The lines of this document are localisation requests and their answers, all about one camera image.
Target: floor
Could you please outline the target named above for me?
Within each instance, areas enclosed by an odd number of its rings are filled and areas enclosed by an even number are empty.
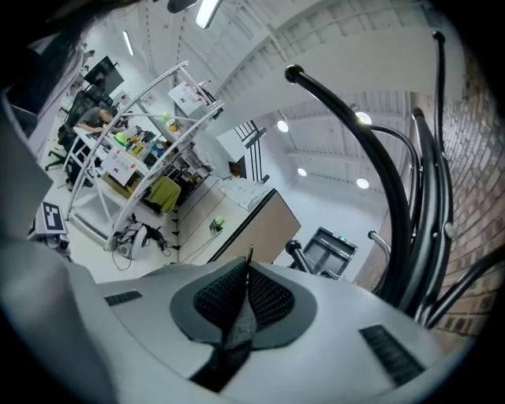
[[[60,125],[59,119],[56,118],[53,129],[51,130],[50,139],[47,141],[46,151],[40,163],[41,166],[45,166],[54,160],[54,157],[49,157],[47,155],[50,150],[59,149],[62,151],[62,154],[65,154],[62,150],[62,146],[57,143],[56,133]],[[59,205],[60,208],[65,211],[69,202],[70,192],[67,190],[66,186],[57,188],[55,184],[61,170],[62,166],[56,166],[51,167],[47,171],[47,174],[54,183],[44,200]],[[164,216],[159,217],[151,213],[147,208],[145,208],[145,210],[144,208],[140,208],[140,211],[136,211],[136,214],[137,219],[150,226],[161,226],[162,228],[160,231],[169,243],[177,244],[177,238],[171,233],[171,231],[176,230],[176,225],[172,221],[172,219],[176,219],[176,215],[173,212],[168,212]],[[178,261],[178,252],[176,250],[165,250],[163,253],[167,255],[170,254],[170,256],[164,256],[158,245],[152,241],[150,245],[142,248],[140,257],[136,260],[132,260],[130,265],[128,259],[120,256],[119,253],[116,252],[114,254],[116,265],[112,259],[111,251],[104,251],[103,247],[98,242],[94,241],[87,233],[75,226],[71,220],[67,222],[67,226],[69,228],[68,236],[70,239],[72,259],[77,264],[85,266],[92,273],[97,283],[139,278],[164,265]]]

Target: white metal frame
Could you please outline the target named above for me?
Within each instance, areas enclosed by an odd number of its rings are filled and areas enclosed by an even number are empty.
[[[110,224],[111,224],[110,232],[107,235],[107,240],[106,240],[104,249],[110,248],[110,245],[111,245],[111,242],[112,242],[112,239],[114,237],[114,233],[115,233],[116,229],[119,229],[121,227],[123,220],[125,220],[128,217],[129,213],[133,210],[133,208],[135,207],[135,205],[138,203],[138,201],[142,197],[142,194],[144,193],[144,190],[158,176],[160,176],[165,171],[163,169],[163,167],[162,167],[163,162],[165,161],[165,158],[177,146],[179,146],[181,143],[182,143],[181,146],[183,148],[185,148],[187,145],[189,145],[191,143],[191,140],[193,139],[193,137],[192,137],[193,132],[197,128],[201,127],[202,124],[204,124],[205,122],[207,122],[209,120],[209,118],[211,118],[213,115],[215,115],[215,113],[218,111],[218,109],[223,106],[223,104],[221,102],[219,102],[219,101],[211,103],[210,99],[208,99],[208,97],[204,94],[204,92],[201,90],[200,86],[183,69],[183,66],[185,66],[187,64],[188,64],[188,62],[185,61],[183,63],[180,63],[180,64],[176,65],[174,68],[172,68],[170,70],[167,70],[164,74],[162,74],[157,79],[155,79],[154,81],[152,81],[140,94],[138,94],[129,103],[127,103],[126,106],[124,106],[121,109],[121,111],[119,111],[119,113],[116,114],[116,116],[112,119],[112,121],[110,121],[109,125],[102,132],[102,134],[100,135],[100,137],[97,139],[95,145],[93,146],[93,148],[89,152],[88,156],[86,157],[84,163],[81,164],[79,162],[79,164],[81,165],[81,169],[80,169],[79,175],[77,176],[76,183],[74,184],[74,187],[73,187],[73,190],[72,190],[72,194],[70,196],[70,200],[69,200],[66,212],[65,212],[65,220],[69,219],[69,217],[71,215],[71,212],[72,212],[72,208],[74,208],[74,207],[76,208],[79,205],[83,204],[83,200],[90,201],[91,199],[93,199],[93,198],[96,197],[96,195],[84,196],[80,200],[76,200],[77,194],[79,193],[79,190],[82,188],[82,186],[84,184],[84,181],[83,181],[84,177],[88,177],[88,175],[86,175],[86,173],[85,173],[86,170],[88,169],[88,167],[91,166],[91,168],[94,171],[96,171],[95,164],[93,162],[94,162],[94,159],[96,157],[96,151],[97,151],[98,147],[101,145],[103,139],[106,138],[106,137],[108,137],[110,135],[110,131],[112,130],[112,128],[114,127],[114,125],[116,124],[116,122],[119,120],[119,118],[121,118],[123,116],[151,116],[151,117],[157,117],[157,116],[159,116],[159,115],[154,115],[154,114],[132,114],[132,113],[127,113],[126,112],[129,108],[131,108],[131,106],[134,103],[136,103],[139,99],[141,99],[141,97],[144,94],[146,94],[149,90],[151,90],[154,86],[156,86],[160,81],[162,81],[163,79],[165,79],[169,75],[177,72],[178,70],[181,70],[189,78],[189,81],[192,82],[195,85],[195,87],[197,87],[199,89],[199,91],[202,93],[203,97],[209,103],[209,105],[208,105],[209,111],[201,119],[199,119],[199,120],[191,119],[191,118],[183,118],[183,117],[171,117],[171,118],[186,120],[186,121],[190,121],[190,122],[194,122],[194,123],[193,123],[193,125],[188,130],[185,131],[185,133],[181,137],[179,137],[175,142],[172,143],[172,145],[163,153],[163,155],[159,159],[156,160],[156,162],[153,164],[152,168],[142,177],[142,179],[140,180],[140,182],[137,185],[137,187],[133,190],[133,192],[130,195],[130,197],[126,200],[126,203],[120,205],[121,210],[120,210],[118,218],[115,221],[113,221],[113,219],[111,218],[111,215],[110,215],[110,212],[107,209],[107,205],[105,203],[105,200],[103,199],[103,193],[102,193],[102,190],[101,190],[101,185],[99,184],[100,181],[96,181],[95,178],[91,178],[91,181],[93,181],[94,184],[96,185],[96,190],[97,190],[98,196],[100,198],[100,202],[102,203],[102,206],[103,206],[103,208],[104,208],[104,210],[106,212],[107,218],[108,218],[108,220],[110,221]],[[181,155],[181,150],[180,150],[180,152],[178,154],[176,154],[172,158],[172,160],[169,162],[169,166],[173,165],[173,163],[175,162],[175,160],[180,155]]]

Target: white ceiling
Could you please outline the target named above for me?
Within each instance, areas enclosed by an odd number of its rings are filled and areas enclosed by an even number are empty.
[[[211,27],[195,24],[199,5],[179,14],[166,11],[166,0],[121,9],[107,19],[113,35],[129,33],[139,58],[153,76],[189,60],[188,72],[208,84],[216,98],[230,104],[273,69],[343,36],[385,28],[436,27],[442,17],[429,3],[413,0],[225,0]],[[409,96],[398,89],[340,95],[368,111],[374,123],[409,132]],[[379,179],[361,147],[318,101],[280,111],[290,124],[283,147],[295,166],[310,174],[355,183],[359,177],[382,192]],[[279,117],[272,111],[271,118]],[[402,145],[379,135],[400,170]]]

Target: fluorescent light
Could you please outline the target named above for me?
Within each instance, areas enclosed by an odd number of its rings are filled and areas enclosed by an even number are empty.
[[[370,118],[370,115],[366,114],[365,112],[357,112],[356,116],[359,118],[360,121],[362,121],[366,125],[372,124],[372,119]]]
[[[284,121],[279,121],[277,122],[277,127],[281,132],[286,133],[288,130],[290,130],[290,127],[284,122]]]
[[[358,178],[356,180],[356,185],[362,189],[367,189],[370,186],[370,184],[368,183],[368,180],[365,178]]]
[[[128,32],[123,31],[123,36],[125,37],[125,42],[126,42],[126,46],[128,47],[128,52],[129,52],[129,54],[131,54],[133,56],[133,49],[132,49],[131,43],[129,42]]]
[[[203,0],[196,15],[196,24],[200,28],[208,28],[214,18],[215,12],[223,0]]]

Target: brick wall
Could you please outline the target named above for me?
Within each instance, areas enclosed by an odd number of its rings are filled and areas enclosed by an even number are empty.
[[[476,260],[505,243],[505,125],[479,69],[467,58],[469,97],[444,105],[444,140],[454,196],[454,231],[442,292]],[[413,95],[433,127],[432,97]],[[387,237],[389,223],[379,234]],[[370,289],[383,270],[372,250],[357,277]],[[489,269],[440,320],[434,333],[448,351],[478,334],[503,281],[503,264]]]

